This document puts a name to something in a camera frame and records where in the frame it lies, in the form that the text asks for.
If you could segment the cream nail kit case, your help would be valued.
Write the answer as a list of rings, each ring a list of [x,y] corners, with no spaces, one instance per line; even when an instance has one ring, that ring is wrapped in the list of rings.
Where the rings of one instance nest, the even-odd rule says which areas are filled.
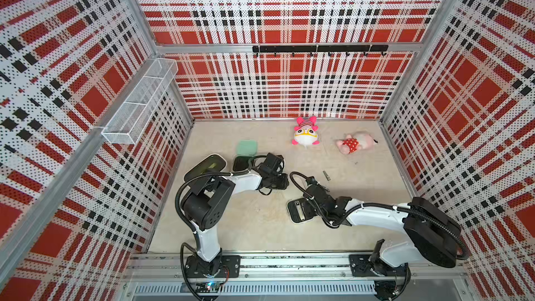
[[[291,200],[286,205],[292,223],[301,224],[317,216],[314,207],[305,198]]]

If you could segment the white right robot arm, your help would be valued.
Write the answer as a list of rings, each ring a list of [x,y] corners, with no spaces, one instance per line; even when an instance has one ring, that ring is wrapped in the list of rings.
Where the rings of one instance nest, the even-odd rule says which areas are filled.
[[[454,268],[470,257],[461,238],[461,226],[428,200],[415,196],[409,203],[364,202],[349,196],[334,198],[313,177],[300,188],[302,197],[287,203],[295,224],[319,217],[327,228],[377,227],[403,235],[398,242],[378,240],[368,255],[352,255],[350,265],[355,277],[387,277],[408,273],[412,262],[427,261],[441,268]]]

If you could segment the green nail kit case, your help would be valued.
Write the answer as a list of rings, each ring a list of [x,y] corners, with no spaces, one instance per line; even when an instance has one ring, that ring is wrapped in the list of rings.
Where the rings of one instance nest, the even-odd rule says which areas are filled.
[[[258,143],[254,140],[242,140],[238,143],[236,157],[234,158],[233,171],[245,171],[249,167],[249,161],[256,155]]]

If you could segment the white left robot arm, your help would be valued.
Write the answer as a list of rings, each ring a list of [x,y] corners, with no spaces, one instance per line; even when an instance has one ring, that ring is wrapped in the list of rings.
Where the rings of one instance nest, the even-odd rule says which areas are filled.
[[[192,255],[183,261],[188,278],[236,278],[238,255],[225,256],[218,239],[217,225],[232,196],[243,192],[270,195],[289,185],[281,155],[247,156],[242,171],[225,172],[226,160],[219,154],[203,159],[184,176],[175,196],[175,210],[192,231],[195,247],[186,245]]]

